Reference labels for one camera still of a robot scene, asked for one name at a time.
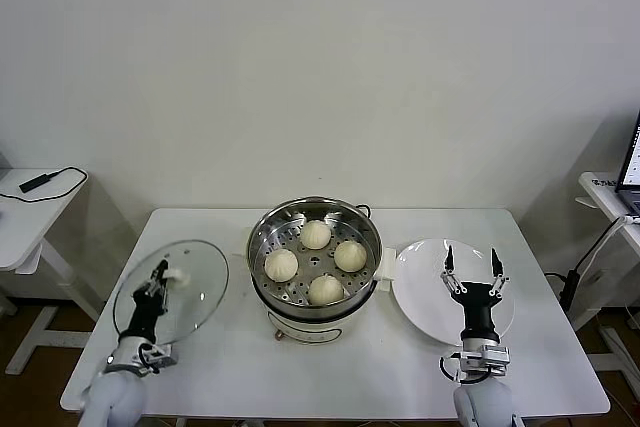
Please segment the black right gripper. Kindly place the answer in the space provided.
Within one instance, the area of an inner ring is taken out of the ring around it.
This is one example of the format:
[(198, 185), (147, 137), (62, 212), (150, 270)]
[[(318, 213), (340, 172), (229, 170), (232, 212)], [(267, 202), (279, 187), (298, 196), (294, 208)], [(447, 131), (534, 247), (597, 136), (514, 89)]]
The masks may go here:
[(501, 302), (502, 291), (510, 278), (505, 275), (503, 263), (494, 248), (491, 248), (491, 269), (493, 274), (491, 286), (476, 282), (462, 283), (454, 273), (453, 247), (448, 247), (440, 277), (452, 295), (452, 299), (463, 307), (464, 329), (460, 333), (462, 340), (475, 338), (500, 341), (491, 311)]

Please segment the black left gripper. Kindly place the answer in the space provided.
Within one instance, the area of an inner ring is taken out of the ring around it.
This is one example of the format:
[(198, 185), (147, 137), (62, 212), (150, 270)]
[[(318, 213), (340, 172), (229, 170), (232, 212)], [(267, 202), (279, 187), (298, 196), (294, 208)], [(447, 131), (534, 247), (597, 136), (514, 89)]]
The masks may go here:
[(141, 337), (150, 343), (156, 342), (156, 323), (165, 313), (163, 302), (167, 279), (164, 275), (168, 268), (168, 261), (161, 260), (152, 271), (150, 282), (143, 283), (134, 291), (135, 308), (128, 327), (119, 334), (118, 340)]

